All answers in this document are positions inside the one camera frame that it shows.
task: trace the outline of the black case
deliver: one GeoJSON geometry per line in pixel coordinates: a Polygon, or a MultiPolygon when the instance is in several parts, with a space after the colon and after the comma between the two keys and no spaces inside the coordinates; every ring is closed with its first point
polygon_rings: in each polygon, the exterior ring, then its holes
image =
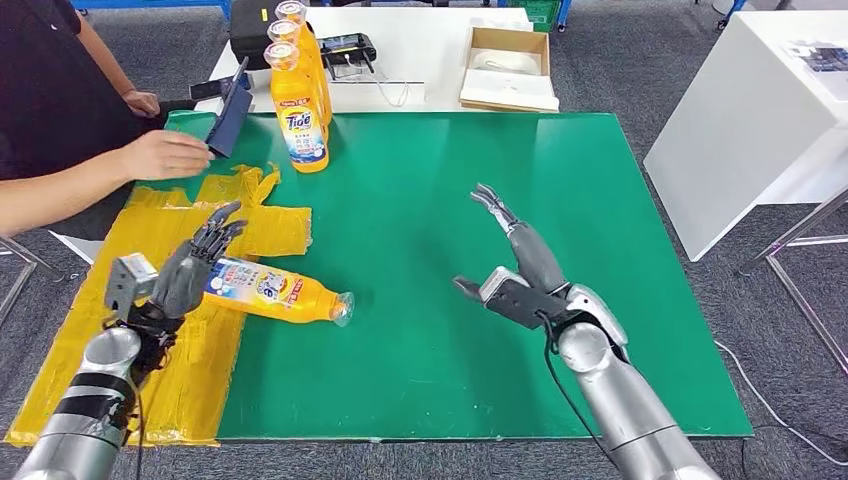
{"type": "Polygon", "coordinates": [[[265,70],[268,64],[262,54],[271,44],[268,25],[277,20],[274,9],[282,0],[235,0],[230,16],[230,48],[241,63],[244,57],[247,70],[265,70]]]}

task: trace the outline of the cardboard box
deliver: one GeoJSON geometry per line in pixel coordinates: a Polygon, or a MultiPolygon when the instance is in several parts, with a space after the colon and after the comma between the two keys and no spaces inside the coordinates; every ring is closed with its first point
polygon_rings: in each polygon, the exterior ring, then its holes
{"type": "Polygon", "coordinates": [[[548,34],[472,27],[459,92],[463,107],[558,112],[548,34]]]}

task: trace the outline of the green table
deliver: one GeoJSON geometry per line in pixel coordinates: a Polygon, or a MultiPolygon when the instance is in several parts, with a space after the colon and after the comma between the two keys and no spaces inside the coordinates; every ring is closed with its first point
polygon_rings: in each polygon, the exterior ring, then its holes
{"type": "MultiPolygon", "coordinates": [[[[211,124],[178,115],[169,128],[203,137],[211,124]]],[[[345,328],[249,316],[219,439],[586,436],[545,368],[544,334],[451,285],[458,273],[482,281],[514,268],[495,220],[468,197],[477,182],[536,227],[568,278],[605,299],[684,431],[751,434],[614,116],[342,114],[330,155],[324,172],[297,174],[274,117],[251,115],[233,158],[211,169],[280,165],[266,203],[313,207],[314,242],[305,256],[264,262],[357,302],[345,328]]],[[[156,185],[192,198],[200,183],[156,185]]]]}

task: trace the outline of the tide bottle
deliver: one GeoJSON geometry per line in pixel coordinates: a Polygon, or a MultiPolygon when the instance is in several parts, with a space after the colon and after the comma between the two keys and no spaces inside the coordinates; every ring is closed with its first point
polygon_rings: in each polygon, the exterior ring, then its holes
{"type": "Polygon", "coordinates": [[[326,116],[324,109],[324,95],[321,92],[320,88],[320,79],[315,77],[315,71],[312,66],[312,59],[310,59],[307,55],[304,55],[303,48],[298,45],[298,41],[300,39],[300,25],[296,24],[291,20],[277,20],[270,25],[268,25],[268,38],[271,39],[272,42],[288,42],[297,46],[297,50],[299,52],[297,58],[297,70],[298,72],[306,75],[309,78],[309,82],[312,84],[313,89],[315,90],[315,94],[313,98],[318,102],[318,111],[321,113],[321,127],[324,131],[324,139],[329,140],[329,121],[325,121],[324,117],[326,116]]]}
{"type": "Polygon", "coordinates": [[[315,279],[239,258],[218,260],[204,291],[210,303],[291,323],[329,320],[343,327],[353,315],[352,293],[335,293],[315,279]]]}
{"type": "Polygon", "coordinates": [[[306,25],[306,5],[297,0],[286,0],[277,5],[274,10],[277,18],[280,20],[291,20],[300,26],[298,33],[297,47],[309,56],[311,68],[315,70],[315,79],[319,80],[321,88],[321,97],[323,98],[324,122],[327,125],[333,120],[333,106],[330,101],[330,88],[327,86],[327,74],[324,72],[324,63],[321,61],[321,49],[318,48],[318,41],[315,35],[309,30],[306,25]]]}
{"type": "Polygon", "coordinates": [[[315,88],[298,71],[298,50],[291,43],[272,43],[265,49],[271,66],[271,99],[291,158],[302,173],[323,170],[330,161],[315,88]]]}

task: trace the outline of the white cable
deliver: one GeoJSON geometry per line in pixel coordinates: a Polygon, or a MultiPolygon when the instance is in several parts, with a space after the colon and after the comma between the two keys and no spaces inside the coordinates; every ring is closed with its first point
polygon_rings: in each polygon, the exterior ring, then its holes
{"type": "Polygon", "coordinates": [[[406,100],[409,98],[409,84],[408,83],[403,82],[403,91],[400,92],[400,95],[398,96],[397,102],[392,102],[389,99],[389,96],[386,95],[385,90],[383,90],[383,84],[380,83],[379,80],[377,80],[377,77],[374,76],[374,74],[371,73],[371,71],[367,67],[359,67],[357,65],[350,63],[350,55],[348,55],[348,54],[345,54],[345,60],[347,60],[348,65],[359,70],[359,73],[355,73],[353,75],[345,75],[345,77],[352,77],[352,76],[355,76],[355,75],[363,75],[363,73],[364,73],[363,70],[368,70],[368,76],[371,77],[371,80],[374,81],[374,83],[377,84],[377,88],[380,89],[380,95],[383,96],[383,99],[386,101],[386,103],[388,103],[392,107],[396,107],[396,108],[400,108],[400,107],[402,107],[406,104],[406,100]]]}
{"type": "Polygon", "coordinates": [[[818,445],[813,443],[809,438],[802,435],[801,432],[799,432],[798,430],[795,430],[794,428],[787,425],[787,423],[784,422],[783,419],[780,418],[777,415],[777,413],[775,413],[775,411],[771,408],[771,405],[769,405],[769,403],[766,401],[766,399],[763,398],[762,395],[760,395],[759,390],[757,390],[757,388],[754,386],[754,384],[751,383],[751,379],[748,378],[748,375],[745,373],[745,370],[742,369],[742,364],[739,363],[739,359],[736,358],[736,355],[729,348],[722,345],[721,342],[719,342],[718,340],[714,340],[714,342],[718,346],[718,348],[724,350],[725,352],[727,352],[730,355],[730,358],[733,359],[733,363],[736,364],[736,368],[739,369],[739,373],[742,375],[742,379],[745,380],[745,383],[748,385],[748,388],[750,388],[751,391],[754,392],[754,395],[756,395],[756,397],[760,400],[760,403],[762,403],[763,406],[766,407],[766,410],[768,410],[769,414],[771,414],[772,418],[774,418],[775,421],[777,421],[777,423],[779,423],[781,426],[786,427],[786,429],[789,430],[790,432],[792,432],[793,434],[795,434],[796,437],[798,437],[801,440],[803,440],[804,442],[806,442],[807,445],[813,447],[813,449],[815,451],[819,452],[819,454],[821,454],[821,456],[830,460],[831,463],[839,465],[840,467],[848,467],[848,462],[840,462],[839,460],[836,460],[835,458],[831,457],[830,455],[827,454],[827,452],[825,452],[824,450],[819,448],[818,445]]]}

